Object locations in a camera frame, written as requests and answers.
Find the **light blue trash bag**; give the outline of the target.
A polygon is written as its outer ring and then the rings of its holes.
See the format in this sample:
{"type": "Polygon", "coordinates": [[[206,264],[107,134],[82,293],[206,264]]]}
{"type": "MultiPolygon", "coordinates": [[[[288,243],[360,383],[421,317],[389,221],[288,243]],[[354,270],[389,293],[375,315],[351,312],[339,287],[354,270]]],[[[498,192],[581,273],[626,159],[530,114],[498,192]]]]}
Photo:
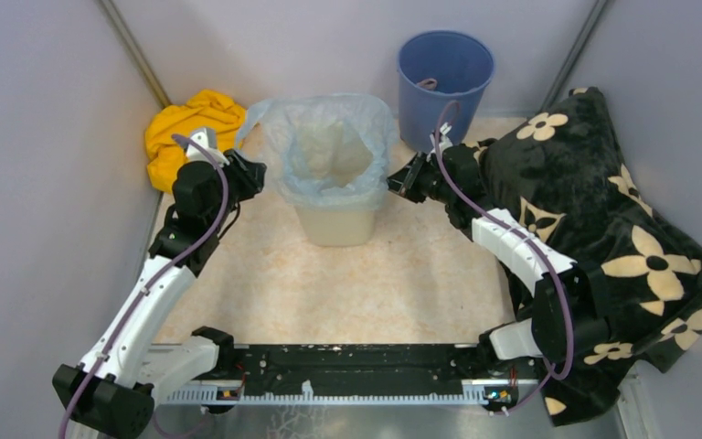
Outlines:
{"type": "Polygon", "coordinates": [[[235,142],[268,167],[266,186],[294,207],[380,209],[399,133],[376,96],[274,98],[246,111],[235,142]]]}

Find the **beige plastic trash bin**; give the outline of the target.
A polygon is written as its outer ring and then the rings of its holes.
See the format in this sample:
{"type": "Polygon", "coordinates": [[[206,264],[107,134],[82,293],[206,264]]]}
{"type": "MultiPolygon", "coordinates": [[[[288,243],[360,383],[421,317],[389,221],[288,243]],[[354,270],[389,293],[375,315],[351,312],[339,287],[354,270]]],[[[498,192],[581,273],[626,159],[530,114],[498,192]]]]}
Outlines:
{"type": "Polygon", "coordinates": [[[336,122],[298,130],[283,178],[308,240],[348,247],[372,236],[383,199],[386,160],[353,126],[336,122]]]}

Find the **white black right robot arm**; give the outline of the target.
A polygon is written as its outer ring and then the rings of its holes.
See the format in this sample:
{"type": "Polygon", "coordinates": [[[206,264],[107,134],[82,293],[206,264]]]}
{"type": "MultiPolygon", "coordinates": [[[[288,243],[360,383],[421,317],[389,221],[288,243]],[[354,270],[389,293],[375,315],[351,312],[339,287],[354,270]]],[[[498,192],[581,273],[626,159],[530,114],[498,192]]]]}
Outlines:
{"type": "Polygon", "coordinates": [[[501,377],[518,358],[575,359],[607,341],[612,330],[608,288],[597,265],[548,247],[487,195],[478,165],[485,149],[455,145],[441,156],[417,153],[387,182],[411,202],[441,202],[453,227],[501,263],[523,310],[515,322],[483,333],[478,344],[482,372],[501,377]]]}

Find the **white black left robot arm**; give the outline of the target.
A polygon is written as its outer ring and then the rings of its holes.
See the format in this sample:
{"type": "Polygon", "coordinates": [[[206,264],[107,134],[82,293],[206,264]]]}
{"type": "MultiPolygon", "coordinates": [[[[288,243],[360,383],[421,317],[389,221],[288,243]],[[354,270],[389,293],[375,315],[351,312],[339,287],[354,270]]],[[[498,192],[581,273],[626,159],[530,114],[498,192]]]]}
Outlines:
{"type": "Polygon", "coordinates": [[[62,364],[52,385],[70,423],[112,438],[137,438],[155,409],[195,377],[230,376],[238,365],[231,335],[201,327],[190,339],[149,359],[148,352],[178,299],[199,278],[242,202],[259,195],[267,167],[236,150],[207,153],[182,165],[144,266],[122,308],[75,366],[62,364]]]}

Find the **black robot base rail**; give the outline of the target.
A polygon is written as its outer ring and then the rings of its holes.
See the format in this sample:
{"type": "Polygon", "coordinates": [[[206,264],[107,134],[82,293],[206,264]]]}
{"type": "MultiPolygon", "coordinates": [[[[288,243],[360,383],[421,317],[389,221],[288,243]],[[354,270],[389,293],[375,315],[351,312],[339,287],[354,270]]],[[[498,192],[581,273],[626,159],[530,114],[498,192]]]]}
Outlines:
{"type": "Polygon", "coordinates": [[[529,359],[488,366],[474,345],[153,345],[133,390],[163,404],[513,406],[537,384],[529,359]]]}

